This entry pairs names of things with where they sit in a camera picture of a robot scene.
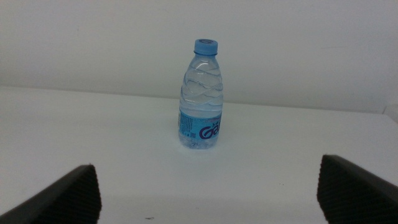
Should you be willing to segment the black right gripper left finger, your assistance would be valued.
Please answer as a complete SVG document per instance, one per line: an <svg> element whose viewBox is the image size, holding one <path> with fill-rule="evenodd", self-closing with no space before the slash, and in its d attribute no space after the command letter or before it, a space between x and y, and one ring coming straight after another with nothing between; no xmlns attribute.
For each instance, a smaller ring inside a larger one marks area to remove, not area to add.
<svg viewBox="0 0 398 224"><path fill-rule="evenodd" d="M95 167L82 165L1 215L1 223L97 224L101 208Z"/></svg>

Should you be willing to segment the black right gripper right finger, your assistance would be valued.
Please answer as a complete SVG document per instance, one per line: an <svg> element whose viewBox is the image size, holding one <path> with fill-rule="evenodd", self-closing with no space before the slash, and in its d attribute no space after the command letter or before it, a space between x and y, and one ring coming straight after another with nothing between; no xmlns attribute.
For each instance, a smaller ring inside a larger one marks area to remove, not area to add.
<svg viewBox="0 0 398 224"><path fill-rule="evenodd" d="M397 223L397 186L337 155L324 155L317 200L328 223Z"/></svg>

